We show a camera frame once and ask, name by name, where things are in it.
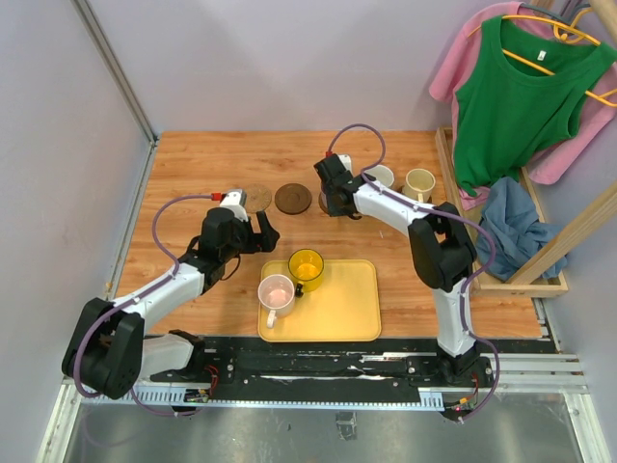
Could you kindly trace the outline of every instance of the cup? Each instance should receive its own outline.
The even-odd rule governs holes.
[[[289,273],[296,285],[294,294],[302,297],[305,292],[315,291],[324,279],[324,259],[317,251],[301,249],[289,258]]]
[[[257,297],[268,313],[268,328],[274,328],[277,318],[287,316],[293,311],[294,290],[295,286],[284,275],[270,275],[259,284]]]
[[[426,169],[412,169],[405,176],[403,194],[412,200],[428,203],[435,183],[435,176]]]
[[[388,167],[379,164],[364,171],[365,174],[375,177],[386,188],[391,188],[394,184],[394,172]]]

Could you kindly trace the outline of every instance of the wooden coaster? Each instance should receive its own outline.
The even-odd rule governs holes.
[[[250,214],[265,210],[272,202],[272,192],[263,185],[253,183],[242,189],[247,195],[247,202],[244,204],[244,208]]]
[[[277,208],[289,215],[304,212],[312,202],[312,195],[306,186],[300,183],[287,183],[283,185],[274,196],[274,204]]]

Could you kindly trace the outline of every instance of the glass cup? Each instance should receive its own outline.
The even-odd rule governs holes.
[[[284,275],[270,275],[259,284],[257,297],[268,313],[268,328],[274,328],[277,318],[287,316],[293,311],[294,291],[294,284]]]
[[[289,258],[289,273],[295,286],[296,297],[315,291],[324,279],[324,259],[317,251],[301,249]]]

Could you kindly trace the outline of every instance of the yellow tray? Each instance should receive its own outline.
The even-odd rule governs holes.
[[[286,260],[272,260],[261,280],[281,273],[289,277]],[[382,332],[377,273],[368,260],[325,260],[324,281],[297,298],[293,312],[266,326],[268,314],[259,305],[257,331],[269,342],[369,341]]]

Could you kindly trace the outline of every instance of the beige mug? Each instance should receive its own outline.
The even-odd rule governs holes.
[[[412,169],[405,176],[403,194],[412,200],[426,203],[435,188],[435,176],[426,169]]]

